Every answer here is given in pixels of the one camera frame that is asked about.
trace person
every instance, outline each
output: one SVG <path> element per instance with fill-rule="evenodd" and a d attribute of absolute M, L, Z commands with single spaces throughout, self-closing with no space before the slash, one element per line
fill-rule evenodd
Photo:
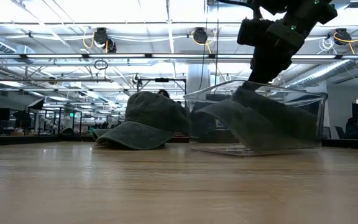
<path fill-rule="evenodd" d="M 346 123 L 346 139 L 358 139 L 358 118 L 349 118 Z"/>
<path fill-rule="evenodd" d="M 169 93 L 168 93 L 166 90 L 160 90 L 160 91 L 158 91 L 158 94 L 161 94 L 161 95 L 163 95 L 163 96 L 165 96 L 165 97 L 170 98 L 170 97 L 169 97 Z"/>

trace ceiling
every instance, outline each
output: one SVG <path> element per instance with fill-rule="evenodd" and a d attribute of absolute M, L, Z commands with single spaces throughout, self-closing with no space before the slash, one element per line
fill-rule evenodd
<path fill-rule="evenodd" d="M 195 27 L 207 28 L 208 41 L 211 42 L 209 47 L 213 53 L 252 54 L 254 50 L 253 47 L 238 45 L 236 42 L 241 20 L 245 17 L 252 17 L 252 11 L 241 6 L 220 4 L 219 12 L 217 7 L 211 6 L 207 7 L 208 13 L 206 14 L 204 0 L 25 0 L 22 2 L 25 9 L 11 0 L 0 0 L 0 38 L 8 45 L 28 46 L 37 54 L 104 53 L 95 45 L 88 49 L 83 43 L 85 41 L 87 45 L 91 45 L 92 33 L 97 27 L 107 28 L 108 35 L 115 41 L 117 53 L 122 54 L 208 53 L 208 49 L 196 44 L 191 38 Z M 338 17 L 325 25 L 318 24 L 298 52 L 299 54 L 325 55 L 335 54 L 335 51 L 338 54 L 351 54 L 347 45 L 335 45 L 333 46 L 335 51 L 332 47 L 329 50 L 323 50 L 323 44 L 327 45 L 327 42 L 323 43 L 324 38 L 328 34 L 332 35 L 335 28 L 346 28 L 353 39 L 358 39 L 358 8 L 346 8 L 349 2 L 350 0 L 332 2 L 338 10 Z M 265 10 L 262 10 L 262 15 L 265 19 L 271 20 L 283 17 L 283 14 L 273 16 Z M 219 37 L 216 37 L 217 30 L 219 30 Z M 354 43 L 354 47 L 357 49 L 358 42 Z M 65 66 L 54 65 L 55 62 L 48 60 L 37 60 L 37 62 L 39 62 L 38 65 L 36 63 L 26 65 L 27 72 L 26 66 L 18 65 L 13 60 L 0 60 L 0 66 L 14 74 L 31 74 L 31 78 L 36 79 L 50 77 L 91 79 L 96 78 L 95 75 L 99 72 L 92 66 L 92 60 L 59 60 L 62 64 L 71 63 Z M 87 63 L 91 65 L 89 68 L 84 66 Z M 135 74 L 141 78 L 187 78 L 188 64 L 195 62 L 144 58 L 132 59 L 131 66 L 128 66 L 128 60 L 123 59 L 108 60 L 108 63 L 108 69 L 99 72 L 98 81 L 82 82 L 79 84 L 80 87 L 131 89 L 134 88 L 132 79 Z M 207 63 L 211 74 L 214 75 L 216 67 L 214 62 Z M 289 81 L 320 63 L 322 62 L 294 63 L 275 80 L 274 84 L 279 85 L 286 78 Z M 218 68 L 219 73 L 224 74 L 223 76 L 230 75 L 233 79 L 246 80 L 251 72 L 249 63 L 245 61 L 218 62 Z M 114 82 L 99 82 L 99 78 L 103 80 L 105 77 Z M 334 82 L 340 78 L 343 78 L 342 75 L 330 81 Z M 57 88 L 70 88 L 70 84 L 67 83 L 37 84 L 39 88 L 56 88 L 57 86 Z M 150 82 L 144 88 L 145 90 L 170 89 L 172 98 L 178 100 L 183 99 L 184 95 L 180 86 L 174 82 Z M 125 102 L 131 93 L 103 91 L 97 94 L 107 100 Z M 77 96 L 72 93 L 68 93 L 67 98 L 78 100 Z"/>

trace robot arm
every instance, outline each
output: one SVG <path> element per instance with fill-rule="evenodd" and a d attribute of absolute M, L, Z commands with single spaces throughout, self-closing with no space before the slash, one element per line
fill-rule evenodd
<path fill-rule="evenodd" d="M 325 24 L 337 16 L 335 8 L 329 5 L 332 0 L 218 1 L 254 11 L 252 20 L 242 21 L 237 43 L 255 47 L 249 81 L 262 84 L 291 65 L 292 56 L 301 49 L 317 22 Z M 285 16 L 275 22 L 263 19 L 260 7 L 273 15 L 285 12 Z"/>

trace wooden table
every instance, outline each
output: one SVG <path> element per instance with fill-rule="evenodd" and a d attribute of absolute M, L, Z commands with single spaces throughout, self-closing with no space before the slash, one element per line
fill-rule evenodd
<path fill-rule="evenodd" d="M 358 223 L 358 150 L 0 146 L 0 223 Z"/>

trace clear plastic container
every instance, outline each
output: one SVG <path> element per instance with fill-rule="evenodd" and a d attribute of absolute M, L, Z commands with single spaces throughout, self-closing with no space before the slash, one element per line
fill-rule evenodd
<path fill-rule="evenodd" d="M 185 96 L 190 147 L 233 156 L 321 147 L 327 95 L 229 81 Z"/>

